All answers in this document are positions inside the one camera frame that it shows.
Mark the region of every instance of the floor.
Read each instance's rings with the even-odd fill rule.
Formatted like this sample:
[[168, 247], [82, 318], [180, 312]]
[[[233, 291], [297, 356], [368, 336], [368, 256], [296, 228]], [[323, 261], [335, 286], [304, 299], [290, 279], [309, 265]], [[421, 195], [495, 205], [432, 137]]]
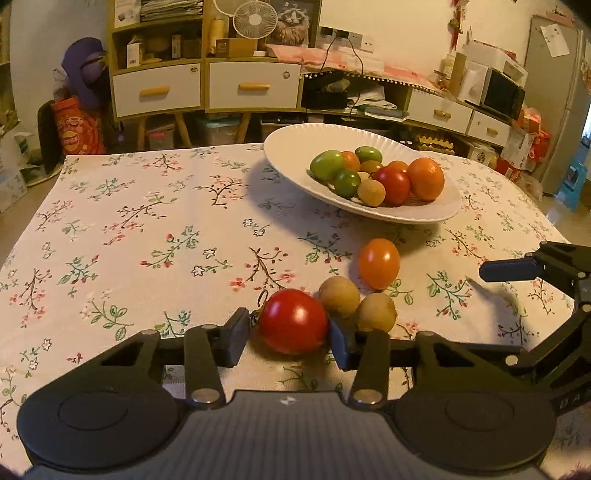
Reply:
[[31, 189], [6, 212], [0, 213], [0, 265], [27, 227], [37, 209], [56, 183], [57, 177]]
[[[29, 190], [29, 193], [6, 212], [0, 213], [0, 265], [31, 221], [56, 179], [51, 179]], [[562, 203], [544, 197], [538, 206], [556, 228], [573, 244], [591, 247], [591, 212], [580, 207], [571, 212]]]

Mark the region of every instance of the poster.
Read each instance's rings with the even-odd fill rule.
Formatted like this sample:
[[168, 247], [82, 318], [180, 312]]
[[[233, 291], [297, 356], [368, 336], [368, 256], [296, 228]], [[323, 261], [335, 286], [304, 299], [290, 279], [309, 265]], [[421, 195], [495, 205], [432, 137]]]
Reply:
[[540, 28], [552, 58], [563, 57], [570, 54], [569, 46], [564, 39], [564, 35], [562, 34], [562, 30], [558, 23]]

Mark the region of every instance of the green tomato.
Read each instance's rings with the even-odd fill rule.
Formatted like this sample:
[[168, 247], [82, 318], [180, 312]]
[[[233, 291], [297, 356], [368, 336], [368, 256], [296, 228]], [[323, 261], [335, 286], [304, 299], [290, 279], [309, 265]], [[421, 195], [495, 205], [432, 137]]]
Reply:
[[359, 147], [355, 150], [355, 154], [359, 157], [359, 161], [363, 163], [368, 160], [375, 160], [382, 163], [382, 153], [374, 147]]
[[310, 164], [314, 178], [331, 181], [345, 165], [345, 157], [338, 150], [327, 150], [318, 155]]
[[344, 199], [351, 199], [357, 195], [357, 188], [361, 185], [361, 177], [353, 170], [341, 170], [335, 178], [335, 193]]

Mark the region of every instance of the white bowl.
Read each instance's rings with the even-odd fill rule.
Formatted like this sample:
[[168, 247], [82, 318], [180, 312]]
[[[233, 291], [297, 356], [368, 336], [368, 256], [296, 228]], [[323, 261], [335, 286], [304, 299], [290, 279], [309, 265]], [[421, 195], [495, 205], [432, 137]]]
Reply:
[[400, 207], [368, 207], [359, 200], [347, 200], [308, 175], [312, 159], [326, 150], [350, 150], [368, 145], [380, 150], [384, 165], [394, 160], [410, 163], [427, 153], [417, 152], [389, 138], [351, 127], [330, 124], [300, 124], [280, 128], [267, 137], [265, 154], [281, 175], [313, 197], [336, 207], [370, 218], [394, 223], [437, 223], [453, 217], [462, 198], [448, 175], [437, 200]]

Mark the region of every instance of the cat picture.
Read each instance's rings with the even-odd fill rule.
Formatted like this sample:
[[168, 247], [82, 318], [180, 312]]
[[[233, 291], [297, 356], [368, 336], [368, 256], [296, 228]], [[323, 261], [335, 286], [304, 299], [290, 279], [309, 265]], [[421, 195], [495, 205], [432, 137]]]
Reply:
[[280, 0], [271, 1], [271, 5], [277, 10], [277, 27], [268, 43], [307, 47], [310, 43], [310, 14], [314, 11], [314, 4]]

